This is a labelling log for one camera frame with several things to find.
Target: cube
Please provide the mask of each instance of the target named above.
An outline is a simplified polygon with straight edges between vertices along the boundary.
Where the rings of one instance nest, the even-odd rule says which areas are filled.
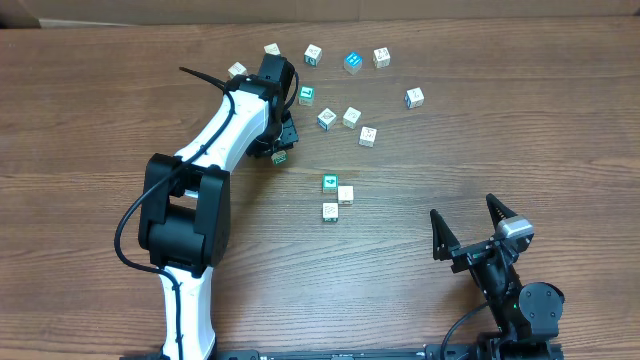
[[[387,48],[373,50],[373,63],[380,69],[391,64],[391,54]]]
[[[338,204],[336,203],[322,204],[322,221],[338,222]]]
[[[325,194],[338,192],[338,175],[325,174],[322,176],[322,192]]]
[[[284,150],[280,150],[276,153],[273,153],[273,155],[271,155],[271,161],[273,161],[273,165],[278,165],[287,161],[287,152]]]
[[[422,95],[422,90],[420,90],[420,88],[407,90],[407,94],[404,96],[404,102],[407,103],[407,107],[409,109],[413,109],[422,105],[422,103],[424,103],[424,95]]]
[[[338,204],[353,204],[353,186],[338,186]]]
[[[376,132],[378,132],[378,130],[363,126],[358,144],[373,147],[373,142],[376,140]]]
[[[228,71],[229,77],[232,79],[236,75],[247,75],[247,68],[242,66],[242,64],[240,64],[239,62],[233,64],[233,66],[231,66]]]
[[[361,114],[360,111],[350,107],[347,109],[347,112],[344,113],[344,116],[342,116],[342,123],[346,127],[355,129]]]
[[[300,105],[312,106],[313,98],[316,96],[316,92],[312,87],[303,86],[300,88],[300,94],[298,95],[298,102]]]
[[[318,115],[318,125],[326,131],[329,131],[333,124],[336,123],[336,117],[337,116],[333,111],[326,108],[320,113],[320,115]]]
[[[344,59],[344,68],[351,75],[355,75],[362,68],[362,56],[352,52]]]
[[[311,66],[318,66],[320,58],[322,58],[322,49],[310,44],[307,51],[304,52],[304,62]]]
[[[278,44],[276,43],[265,46],[264,52],[271,55],[280,55],[280,49],[278,49]]]

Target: printed symbol on cube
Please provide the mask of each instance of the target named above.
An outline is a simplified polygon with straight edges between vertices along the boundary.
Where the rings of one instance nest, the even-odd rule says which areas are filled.
[[[407,90],[407,93],[404,95],[404,101],[407,103],[409,109],[421,106],[424,103],[422,90],[420,90],[420,88]]]
[[[273,153],[273,155],[271,155],[271,161],[273,161],[274,165],[278,165],[287,161],[287,152],[284,150],[280,150],[276,153]]]
[[[324,222],[338,221],[338,204],[337,203],[322,204],[322,221]]]
[[[363,126],[362,131],[360,132],[360,141],[358,141],[358,144],[373,147],[373,142],[376,140],[377,132],[378,130],[376,129]]]
[[[329,110],[329,108],[324,109],[320,115],[318,115],[318,125],[321,128],[329,131],[333,124],[336,123],[336,114],[333,111]]]
[[[276,43],[265,46],[264,52],[271,55],[280,55],[280,49],[278,48],[278,44]]]
[[[391,54],[387,48],[373,50],[373,63],[380,69],[391,64]]]
[[[242,64],[240,64],[239,62],[233,64],[228,71],[229,71],[229,77],[232,79],[236,75],[245,75],[245,76],[247,75],[247,68],[242,66]]]
[[[310,44],[307,51],[304,52],[304,62],[311,66],[318,66],[320,58],[322,58],[322,49]]]
[[[342,116],[342,123],[346,127],[355,129],[361,114],[360,111],[350,107],[347,109],[347,112],[344,113],[344,116]]]
[[[338,175],[325,174],[322,177],[322,192],[323,193],[338,192]]]
[[[353,204],[353,186],[338,186],[338,204]]]
[[[300,88],[300,95],[298,96],[298,103],[300,105],[311,106],[313,105],[313,98],[315,97],[315,91],[312,87],[303,86]]]
[[[355,75],[362,68],[362,57],[352,52],[344,59],[344,68],[351,75]]]

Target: wire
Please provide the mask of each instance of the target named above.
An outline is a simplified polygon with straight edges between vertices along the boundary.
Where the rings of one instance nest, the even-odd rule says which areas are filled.
[[[449,332],[447,333],[447,335],[445,335],[444,340],[442,340],[442,345],[440,345],[440,360],[446,360],[446,357],[445,357],[446,347],[447,347],[447,343],[449,342],[449,338],[451,338],[451,335],[453,335],[453,332],[456,331],[456,329],[460,325],[462,325],[463,322],[467,321],[467,319],[477,314],[480,310],[486,308],[488,305],[489,303],[486,302],[478,306],[477,308],[469,311],[465,316],[463,316],[462,318],[460,318],[460,320],[458,320],[455,324],[453,324],[451,329],[449,329]]]
[[[227,127],[227,125],[229,125],[229,122],[231,122],[231,119],[233,118],[233,115],[235,114],[235,102],[233,101],[233,97],[231,96],[231,94],[229,93],[229,91],[222,85],[222,86],[217,86],[216,84],[214,84],[212,81],[219,81],[220,83],[222,83],[221,80],[216,79],[212,76],[206,75],[206,74],[202,74],[202,73],[198,73],[197,71],[193,71],[193,70],[189,70],[186,68],[180,68],[180,70],[185,71],[187,73],[190,73],[194,76],[197,76],[211,84],[213,84],[214,86],[220,88],[223,92],[223,100],[224,100],[224,95],[227,96],[227,98],[229,99],[229,104],[230,104],[230,108],[229,108],[229,114],[227,115],[227,118],[224,120],[224,122],[222,123],[222,125],[218,128],[218,130],[215,132],[215,134],[213,134],[213,136],[207,140],[207,142],[200,146],[200,149],[198,149],[198,151],[191,156],[189,159],[183,161],[178,167],[176,167],[173,171],[171,171],[167,176],[163,177],[162,179],[160,179],[160,181],[158,181],[155,185],[153,185],[152,187],[149,188],[149,190],[145,191],[142,195],[140,195],[140,197],[133,202],[133,204],[131,204],[131,206],[129,207],[129,209],[124,213],[124,216],[122,216],[122,219],[120,219],[120,222],[118,223],[118,227],[116,228],[116,233],[115,236],[113,238],[113,246],[115,248],[116,251],[116,255],[118,255],[118,258],[120,259],[120,261],[122,261],[122,263],[124,263],[125,265],[132,267],[134,269],[137,270],[141,270],[141,271],[145,271],[145,272],[149,272],[149,273],[153,273],[153,274],[158,274],[158,275],[162,275],[164,277],[166,277],[167,279],[169,279],[169,281],[171,281],[172,284],[172,290],[175,292],[175,297],[176,297],[176,342],[178,343],[178,358],[179,360],[183,360],[183,348],[182,348],[182,331],[180,329],[180,284],[178,284],[178,280],[176,280],[176,278],[169,272],[163,270],[163,269],[158,269],[158,268],[153,268],[150,266],[145,266],[145,265],[140,265],[137,263],[134,263],[133,261],[127,259],[127,257],[122,253],[122,248],[120,246],[120,239],[122,237],[122,231],[124,230],[125,225],[127,224],[127,221],[129,221],[129,219],[131,218],[131,216],[133,215],[133,213],[136,211],[136,209],[138,207],[140,207],[140,205],[142,204],[142,202],[149,197],[152,193],[154,193],[160,186],[162,186],[164,183],[166,183],[167,181],[171,180],[172,178],[174,178],[177,174],[179,174],[181,171],[183,171],[187,166],[191,165],[194,161],[196,161],[200,156],[202,156],[202,154],[204,154],[207,149],[213,144],[213,142],[220,136],[220,134],[222,134],[222,132],[224,131],[224,129]]]
[[[287,101],[287,103],[284,104],[284,109],[285,110],[289,110],[291,105],[293,105],[293,102],[296,101],[296,94],[298,93],[298,83],[300,82],[300,77],[298,76],[298,72],[297,71],[294,71],[293,75],[296,76],[296,91],[293,92],[293,96],[291,96],[291,98],[289,98],[289,101]]]

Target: wooden table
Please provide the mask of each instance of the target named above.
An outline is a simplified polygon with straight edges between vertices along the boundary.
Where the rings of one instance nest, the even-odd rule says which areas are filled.
[[[122,265],[115,226],[155,152],[173,154],[218,109],[236,61],[256,72],[277,42],[313,107],[296,105],[289,160],[245,158],[232,238],[215,272],[221,349],[419,347],[482,301],[432,259],[428,212],[470,244],[495,193],[531,219],[524,283],[567,297],[568,359],[640,357],[640,19],[511,19],[0,32],[0,358],[115,359],[159,349],[156,276]],[[309,43],[324,55],[302,62]],[[375,70],[372,51],[389,47]],[[351,51],[365,58],[355,76]],[[425,105],[407,110],[407,89]],[[362,111],[373,148],[315,117]],[[323,224],[324,173],[355,204]],[[135,218],[125,252],[148,263]],[[458,330],[473,341],[488,312]]]

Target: green block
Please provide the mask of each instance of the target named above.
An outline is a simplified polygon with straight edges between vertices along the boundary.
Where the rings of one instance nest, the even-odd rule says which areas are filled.
[[[322,192],[323,193],[338,192],[338,175],[324,174],[324,176],[322,176]]]
[[[298,103],[300,103],[300,105],[311,106],[313,105],[315,95],[316,92],[312,87],[303,86],[300,88],[300,94],[298,94]]]
[[[280,163],[287,161],[287,152],[284,150],[281,150],[281,151],[278,151],[277,153],[274,153],[273,155],[271,155],[271,161],[273,161],[274,165],[278,165]]]

